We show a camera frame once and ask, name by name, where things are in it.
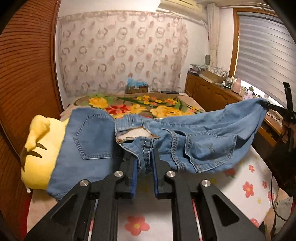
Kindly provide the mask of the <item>blue denim jeans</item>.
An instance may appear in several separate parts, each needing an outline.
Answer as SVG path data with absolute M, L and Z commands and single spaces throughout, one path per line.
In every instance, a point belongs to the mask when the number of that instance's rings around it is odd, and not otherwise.
M 234 167 L 248 153 L 265 115 L 264 99 L 229 104 L 193 115 L 115 121 L 117 143 L 137 158 L 138 172 L 152 170 L 153 149 L 176 171 L 215 173 Z

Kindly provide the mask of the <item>beige floral blanket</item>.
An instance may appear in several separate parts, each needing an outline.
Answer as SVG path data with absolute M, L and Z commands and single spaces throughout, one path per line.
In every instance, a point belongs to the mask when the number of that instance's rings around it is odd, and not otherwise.
M 164 98 L 160 95 L 141 95 L 141 96 L 133 96 L 133 97 L 112 97 L 112 96 L 100 96 L 96 95 L 94 97 L 85 97 L 77 100 L 77 102 L 69 107 L 64 113 L 63 118 L 60 121 L 64 121 L 66 119 L 69 120 L 70 115 L 73 110 L 77 108 L 95 108 L 101 109 L 108 114 L 110 114 L 115 121 L 129 114 L 137 114 L 144 118 L 166 118 L 171 116 L 183 116 L 183 115 L 193 115 L 198 113 L 204 113 L 202 109 L 200 109 L 196 105 L 191 105 L 188 102 L 183 101 L 178 97 L 168 97 Z M 193 176 L 201 173 L 189 173 L 189 172 L 181 172 L 176 171 L 178 173 L 186 173 L 192 174 Z M 139 177 L 144 177 L 148 174 L 152 174 L 151 172 L 147 174 L 140 174 L 138 172 L 137 166 L 137 174 Z M 28 225 L 33 226 L 38 219 L 43 215 L 42 206 L 46 208 L 50 208 L 57 200 L 48 195 L 46 190 L 33 189 L 33 199 L 30 204 L 29 209 L 29 221 Z M 264 226 L 258 227 L 261 231 L 265 231 L 268 226 L 268 222 L 266 221 L 266 217 L 264 219 Z

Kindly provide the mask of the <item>white strawberry flower sheet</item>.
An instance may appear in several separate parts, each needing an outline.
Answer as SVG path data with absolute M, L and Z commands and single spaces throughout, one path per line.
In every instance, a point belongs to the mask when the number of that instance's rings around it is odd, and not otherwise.
M 278 184 L 254 148 L 233 168 L 194 178 L 209 180 L 256 227 L 264 226 L 271 202 L 278 196 Z M 171 202 L 156 199 L 152 174 L 138 178 L 135 198 L 119 200 L 117 239 L 173 240 Z

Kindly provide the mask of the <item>pink bottle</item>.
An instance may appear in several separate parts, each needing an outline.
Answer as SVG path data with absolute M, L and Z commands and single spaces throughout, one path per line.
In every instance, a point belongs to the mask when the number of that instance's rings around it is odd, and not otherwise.
M 241 78 L 236 78 L 232 86 L 233 86 L 232 91 L 235 92 L 236 94 L 239 94 L 241 90 Z

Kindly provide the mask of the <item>grey zebra window blind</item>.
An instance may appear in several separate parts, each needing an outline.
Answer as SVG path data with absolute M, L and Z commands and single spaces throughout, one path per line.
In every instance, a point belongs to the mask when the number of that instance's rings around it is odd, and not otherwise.
M 276 16 L 239 11 L 235 76 L 287 105 L 284 83 L 295 99 L 295 42 Z

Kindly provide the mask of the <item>folded blue jeans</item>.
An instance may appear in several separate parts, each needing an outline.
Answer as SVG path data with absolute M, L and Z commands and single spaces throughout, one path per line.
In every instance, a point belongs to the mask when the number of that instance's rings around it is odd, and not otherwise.
M 115 119 L 110 114 L 77 108 L 66 126 L 47 193 L 59 201 L 81 180 L 102 180 L 130 158 L 115 140 Z

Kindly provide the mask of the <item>wooden sideboard cabinet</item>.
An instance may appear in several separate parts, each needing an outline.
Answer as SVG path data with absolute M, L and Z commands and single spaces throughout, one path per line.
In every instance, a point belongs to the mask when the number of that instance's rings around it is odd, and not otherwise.
M 228 104 L 242 100 L 242 97 L 233 91 L 191 73 L 187 74 L 185 93 L 198 102 L 205 111 L 223 109 Z M 272 147 L 277 143 L 281 131 L 282 127 L 269 115 L 265 116 L 264 122 L 258 130 L 259 134 Z

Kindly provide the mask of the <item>cardboard box on sideboard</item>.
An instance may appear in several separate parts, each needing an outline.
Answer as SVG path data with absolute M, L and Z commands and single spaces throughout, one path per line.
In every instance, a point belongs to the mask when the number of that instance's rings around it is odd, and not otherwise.
M 224 77 L 218 76 L 208 70 L 204 70 L 199 74 L 201 77 L 208 79 L 212 82 L 222 83 L 224 81 Z

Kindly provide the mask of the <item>yellow plush toy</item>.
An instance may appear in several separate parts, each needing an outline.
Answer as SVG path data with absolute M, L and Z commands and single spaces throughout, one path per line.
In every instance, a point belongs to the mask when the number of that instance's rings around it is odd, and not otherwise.
M 26 187 L 46 190 L 66 133 L 69 120 L 35 116 L 20 154 L 21 176 Z

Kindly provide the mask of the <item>tied beige side curtain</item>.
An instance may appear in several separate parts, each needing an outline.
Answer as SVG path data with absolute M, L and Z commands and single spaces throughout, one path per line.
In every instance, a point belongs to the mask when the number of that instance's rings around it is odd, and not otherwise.
M 220 38 L 220 9 L 215 3 L 207 5 L 210 66 L 217 67 L 217 55 Z

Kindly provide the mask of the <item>wooden louvered wardrobe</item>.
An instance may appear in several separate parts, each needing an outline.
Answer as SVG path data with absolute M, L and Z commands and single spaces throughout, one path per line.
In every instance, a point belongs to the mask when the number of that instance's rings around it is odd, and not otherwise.
M 20 155 L 32 118 L 62 111 L 55 67 L 59 1 L 1 1 L 1 239 L 22 240 L 30 194 Z

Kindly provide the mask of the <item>cardboard box with blue items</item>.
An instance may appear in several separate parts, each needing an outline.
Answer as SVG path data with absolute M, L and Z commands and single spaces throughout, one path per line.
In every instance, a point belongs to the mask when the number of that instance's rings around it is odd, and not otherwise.
M 145 81 L 134 80 L 133 78 L 128 78 L 126 83 L 126 92 L 130 94 L 135 93 L 147 93 L 149 86 Z

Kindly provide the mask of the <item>patterned sheer curtain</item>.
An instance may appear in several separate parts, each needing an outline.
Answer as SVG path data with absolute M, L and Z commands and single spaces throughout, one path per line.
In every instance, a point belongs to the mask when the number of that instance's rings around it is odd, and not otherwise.
M 150 91 L 179 91 L 188 52 L 184 20 L 145 11 L 93 11 L 58 21 L 58 58 L 68 97 L 124 92 L 129 79 Z

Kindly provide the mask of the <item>wall air conditioner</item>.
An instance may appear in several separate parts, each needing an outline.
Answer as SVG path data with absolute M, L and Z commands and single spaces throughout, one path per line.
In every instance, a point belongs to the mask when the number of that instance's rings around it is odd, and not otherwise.
M 203 11 L 202 5 L 193 0 L 161 0 L 158 8 L 181 14 L 201 14 Z

